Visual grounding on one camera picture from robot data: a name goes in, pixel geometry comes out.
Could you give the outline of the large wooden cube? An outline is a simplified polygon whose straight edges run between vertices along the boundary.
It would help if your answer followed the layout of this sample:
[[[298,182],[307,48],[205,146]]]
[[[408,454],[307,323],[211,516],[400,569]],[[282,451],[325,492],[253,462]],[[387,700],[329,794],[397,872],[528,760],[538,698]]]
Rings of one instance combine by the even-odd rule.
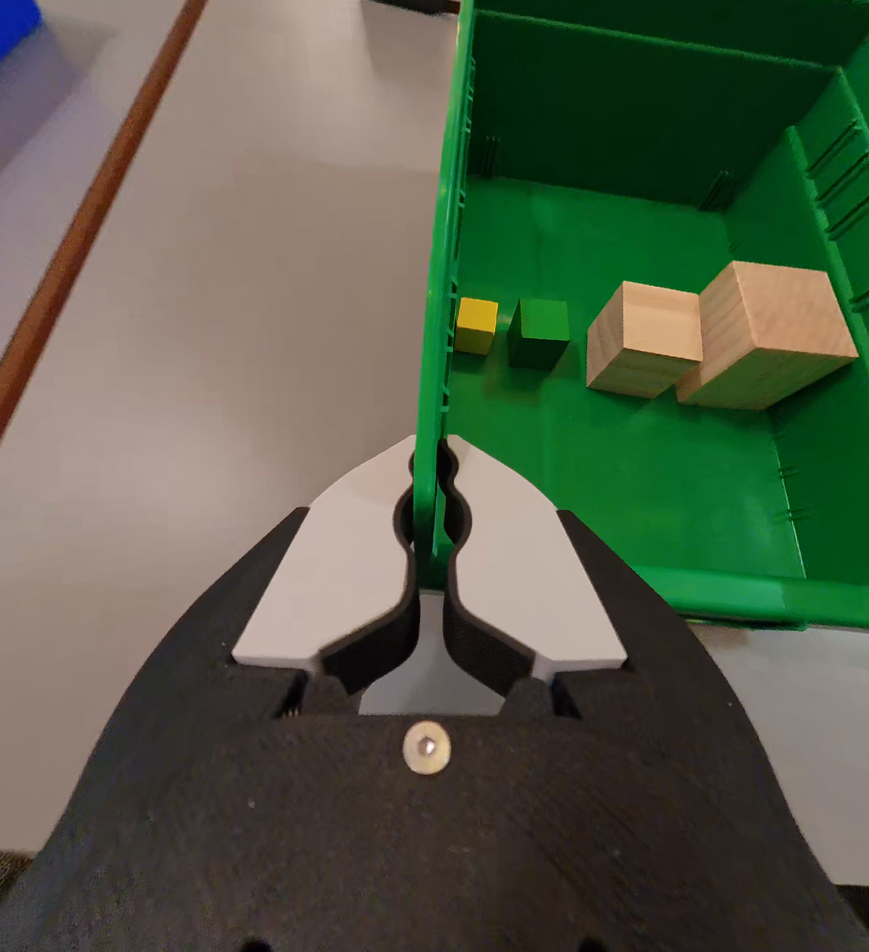
[[[765,411],[859,357],[821,270],[734,261],[699,306],[702,361],[676,385],[685,406]]]

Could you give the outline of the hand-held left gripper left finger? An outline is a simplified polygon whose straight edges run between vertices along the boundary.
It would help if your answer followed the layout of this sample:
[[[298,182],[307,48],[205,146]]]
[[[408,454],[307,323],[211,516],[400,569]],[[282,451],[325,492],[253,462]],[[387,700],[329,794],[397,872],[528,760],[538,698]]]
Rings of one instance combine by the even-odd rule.
[[[349,695],[419,640],[410,435],[346,473],[301,514],[232,650],[243,665],[335,678]]]

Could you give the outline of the small yellow cube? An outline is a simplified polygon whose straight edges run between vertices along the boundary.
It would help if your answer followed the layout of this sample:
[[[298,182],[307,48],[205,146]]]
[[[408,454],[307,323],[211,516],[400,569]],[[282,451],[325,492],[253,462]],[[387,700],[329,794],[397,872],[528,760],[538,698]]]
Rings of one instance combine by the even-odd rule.
[[[497,328],[499,304],[463,297],[460,299],[453,331],[454,353],[487,356]]]

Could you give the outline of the wood-edged desk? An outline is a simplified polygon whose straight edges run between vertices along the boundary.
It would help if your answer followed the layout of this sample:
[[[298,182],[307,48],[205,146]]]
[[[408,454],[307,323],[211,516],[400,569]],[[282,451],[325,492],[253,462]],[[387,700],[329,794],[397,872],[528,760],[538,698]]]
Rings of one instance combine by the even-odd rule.
[[[206,2],[37,2],[0,60],[0,442]]]

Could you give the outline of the green plastic bin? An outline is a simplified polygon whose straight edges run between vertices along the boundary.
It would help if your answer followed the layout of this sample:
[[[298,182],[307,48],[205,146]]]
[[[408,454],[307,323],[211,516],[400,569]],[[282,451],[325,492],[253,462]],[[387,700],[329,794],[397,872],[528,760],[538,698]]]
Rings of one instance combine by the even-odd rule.
[[[461,2],[428,270],[414,515],[447,561],[457,434],[575,514],[678,612],[869,630],[869,2]],[[765,411],[585,385],[622,281],[824,271],[859,357]],[[499,304],[454,353],[461,298]],[[552,371],[508,365],[562,301]]]

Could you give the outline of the medium wooden cube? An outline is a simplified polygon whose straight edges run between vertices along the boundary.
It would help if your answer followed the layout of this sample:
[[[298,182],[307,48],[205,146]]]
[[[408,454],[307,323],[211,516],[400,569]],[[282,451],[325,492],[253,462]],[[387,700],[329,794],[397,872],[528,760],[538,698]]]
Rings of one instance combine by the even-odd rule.
[[[589,389],[654,399],[701,362],[697,293],[624,281],[587,331]]]

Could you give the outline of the grey desk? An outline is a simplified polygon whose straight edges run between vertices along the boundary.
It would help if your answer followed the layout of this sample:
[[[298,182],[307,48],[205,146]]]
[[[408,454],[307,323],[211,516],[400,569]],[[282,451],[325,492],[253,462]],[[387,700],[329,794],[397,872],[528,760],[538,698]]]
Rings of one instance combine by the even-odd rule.
[[[209,2],[0,442],[0,851],[168,630],[417,434],[456,17]],[[699,625],[822,867],[869,885],[869,630]]]

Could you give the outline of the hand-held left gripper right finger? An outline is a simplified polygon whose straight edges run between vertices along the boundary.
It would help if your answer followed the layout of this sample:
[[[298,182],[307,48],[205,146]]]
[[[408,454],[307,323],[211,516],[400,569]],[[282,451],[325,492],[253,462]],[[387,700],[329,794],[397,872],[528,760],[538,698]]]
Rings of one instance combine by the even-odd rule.
[[[438,447],[452,542],[443,638],[498,695],[523,678],[617,670],[628,659],[556,506],[532,482],[450,435]]]

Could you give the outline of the small green cube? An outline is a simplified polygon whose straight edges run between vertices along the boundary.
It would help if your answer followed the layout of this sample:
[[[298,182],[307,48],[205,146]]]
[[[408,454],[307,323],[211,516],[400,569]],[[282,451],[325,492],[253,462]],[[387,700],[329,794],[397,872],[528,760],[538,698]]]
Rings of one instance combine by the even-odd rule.
[[[519,299],[512,314],[507,341],[509,366],[552,371],[571,341],[567,304]]]

